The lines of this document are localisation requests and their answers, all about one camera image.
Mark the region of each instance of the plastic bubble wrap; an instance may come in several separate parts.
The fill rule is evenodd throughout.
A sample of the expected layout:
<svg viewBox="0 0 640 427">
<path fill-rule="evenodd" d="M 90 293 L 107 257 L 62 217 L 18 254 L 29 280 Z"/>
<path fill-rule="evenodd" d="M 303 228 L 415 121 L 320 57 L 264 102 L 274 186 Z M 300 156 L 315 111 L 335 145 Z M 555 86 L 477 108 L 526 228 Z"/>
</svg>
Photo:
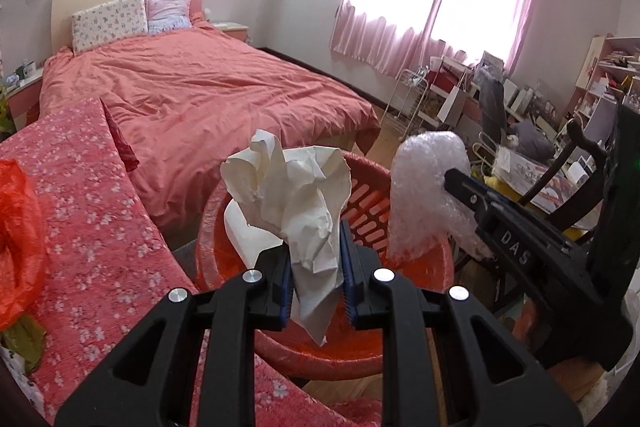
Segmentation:
<svg viewBox="0 0 640 427">
<path fill-rule="evenodd" d="M 449 169 L 471 173 L 462 140 L 452 132 L 409 137 L 391 165 L 390 259 L 416 259 L 452 235 L 476 259 L 492 257 L 476 235 L 473 212 L 444 189 Z"/>
</svg>

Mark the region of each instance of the floral tablecloth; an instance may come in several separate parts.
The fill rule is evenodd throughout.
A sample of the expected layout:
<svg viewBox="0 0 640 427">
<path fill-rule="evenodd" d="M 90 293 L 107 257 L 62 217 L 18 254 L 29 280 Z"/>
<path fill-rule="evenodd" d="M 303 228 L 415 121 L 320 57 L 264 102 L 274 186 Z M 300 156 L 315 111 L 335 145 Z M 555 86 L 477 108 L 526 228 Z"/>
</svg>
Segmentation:
<svg viewBox="0 0 640 427">
<path fill-rule="evenodd" d="M 34 182 L 44 216 L 47 281 L 31 312 L 47 329 L 33 381 L 46 419 L 171 288 L 194 291 L 129 182 L 135 168 L 100 100 L 51 115 L 0 144 Z M 329 409 L 255 357 L 258 426 L 380 424 L 380 403 Z"/>
</svg>

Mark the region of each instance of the metal screw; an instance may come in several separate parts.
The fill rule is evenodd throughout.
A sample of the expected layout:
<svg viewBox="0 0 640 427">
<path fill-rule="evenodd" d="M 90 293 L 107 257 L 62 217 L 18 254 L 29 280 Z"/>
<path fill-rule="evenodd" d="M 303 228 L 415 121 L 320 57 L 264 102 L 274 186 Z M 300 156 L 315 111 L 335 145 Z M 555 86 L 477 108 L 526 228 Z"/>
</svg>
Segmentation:
<svg viewBox="0 0 640 427">
<path fill-rule="evenodd" d="M 452 286 L 449 288 L 449 295 L 456 301 L 466 301 L 469 298 L 469 290 L 462 286 Z"/>
<path fill-rule="evenodd" d="M 373 272 L 373 277 L 375 277 L 380 282 L 389 282 L 394 279 L 396 274 L 394 274 L 388 268 L 378 268 L 375 272 Z"/>
<path fill-rule="evenodd" d="M 171 302 L 182 302 L 189 296 L 184 288 L 174 288 L 169 292 L 169 300 Z"/>
<path fill-rule="evenodd" d="M 262 279 L 262 272 L 260 270 L 247 270 L 242 274 L 242 280 L 248 283 L 258 282 Z"/>
</svg>

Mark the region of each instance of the dark baseboard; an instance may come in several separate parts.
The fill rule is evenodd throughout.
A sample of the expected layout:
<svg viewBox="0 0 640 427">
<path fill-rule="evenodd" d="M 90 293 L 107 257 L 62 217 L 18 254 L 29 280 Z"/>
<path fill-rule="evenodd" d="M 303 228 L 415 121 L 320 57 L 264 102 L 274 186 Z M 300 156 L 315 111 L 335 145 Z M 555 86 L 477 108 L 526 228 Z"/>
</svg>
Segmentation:
<svg viewBox="0 0 640 427">
<path fill-rule="evenodd" d="M 272 50 L 271 48 L 258 48 L 258 49 L 260 51 L 264 51 L 265 53 L 273 55 L 274 57 L 278 57 L 278 58 L 281 58 L 282 60 L 286 60 L 287 62 L 291 62 L 291 64 L 295 64 L 297 66 L 300 66 L 301 68 L 305 68 L 305 70 L 311 71 L 312 73 L 323 74 L 324 76 L 328 76 L 329 78 L 337 80 L 342 85 L 347 86 L 357 95 L 364 98 L 367 102 L 372 103 L 373 105 L 377 105 L 381 109 L 384 109 L 386 107 L 386 102 L 382 102 L 382 100 L 380 100 L 379 98 L 376 98 L 375 96 L 371 96 L 368 92 L 358 89 L 357 87 L 351 86 L 351 84 L 345 82 L 343 79 L 338 78 L 337 76 L 334 76 L 332 74 L 319 70 L 318 68 L 310 66 L 309 64 L 302 62 L 302 60 L 289 57 L 289 55 L 285 55 L 284 53 L 277 52 L 276 50 Z"/>
</svg>

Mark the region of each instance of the laundry basket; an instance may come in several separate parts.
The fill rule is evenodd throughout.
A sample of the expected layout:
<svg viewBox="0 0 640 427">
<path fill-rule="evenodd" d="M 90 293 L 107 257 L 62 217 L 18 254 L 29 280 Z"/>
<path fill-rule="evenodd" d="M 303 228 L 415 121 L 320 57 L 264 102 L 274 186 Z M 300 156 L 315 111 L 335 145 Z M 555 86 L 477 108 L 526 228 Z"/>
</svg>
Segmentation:
<svg viewBox="0 0 640 427">
<path fill-rule="evenodd" d="M 386 259 L 390 174 L 382 166 L 344 152 L 351 169 L 351 198 L 342 217 L 348 219 L 359 245 L 375 249 L 384 266 L 398 270 L 419 287 L 444 292 L 453 284 L 453 263 L 444 243 L 409 262 Z M 225 232 L 224 213 L 231 196 L 223 182 L 213 192 L 198 235 L 198 285 L 203 291 L 219 288 L 246 268 Z M 342 301 L 319 347 L 302 327 L 289 321 L 284 331 L 256 331 L 255 351 L 281 374 L 309 380 L 349 380 L 382 372 L 382 332 L 356 331 Z"/>
</svg>

